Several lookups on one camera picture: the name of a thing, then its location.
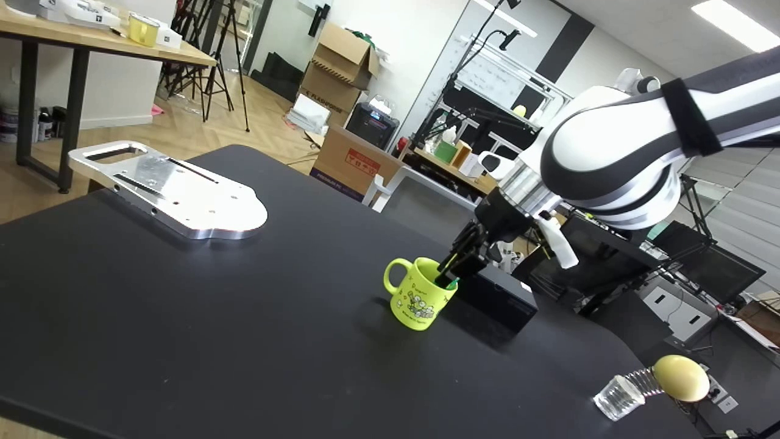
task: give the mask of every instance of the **metal frame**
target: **metal frame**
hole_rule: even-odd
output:
[[[18,130],[18,163],[27,166],[45,179],[53,181],[58,192],[69,192],[74,185],[74,172],[69,166],[69,151],[77,146],[77,128],[82,96],[88,84],[90,51],[74,47],[71,85],[69,85],[69,117],[64,128],[64,146],[58,153],[58,166],[51,169],[45,161],[31,157],[35,136],[35,91],[40,70],[40,45],[23,41],[23,84],[19,84],[19,130]]]

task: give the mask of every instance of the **mug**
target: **mug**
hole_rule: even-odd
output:
[[[408,270],[400,285],[391,283],[391,270],[400,266]],[[391,311],[397,322],[414,331],[424,331],[436,322],[436,316],[455,295],[459,283],[438,288],[433,281],[438,275],[438,264],[433,259],[393,259],[386,266],[386,290],[393,295]]]

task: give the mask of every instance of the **robotic arm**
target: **robotic arm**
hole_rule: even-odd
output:
[[[756,53],[649,96],[612,88],[577,96],[519,157],[476,209],[442,262],[438,281],[489,264],[494,242],[541,230],[562,269],[577,264],[549,209],[569,203],[600,222],[636,231],[666,220],[681,200],[681,169],[780,131],[780,49]]]

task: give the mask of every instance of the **computer screen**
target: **computer screen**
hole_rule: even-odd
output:
[[[766,274],[681,222],[660,231],[653,245],[681,264],[686,278],[718,303],[731,303]]]

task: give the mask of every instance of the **black table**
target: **black table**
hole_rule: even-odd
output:
[[[620,424],[591,403],[639,369],[553,308],[493,349],[387,313],[382,266],[442,257],[243,146],[198,163],[249,183],[266,230],[182,246],[93,192],[0,227],[0,416],[69,438],[697,438],[666,397]]]

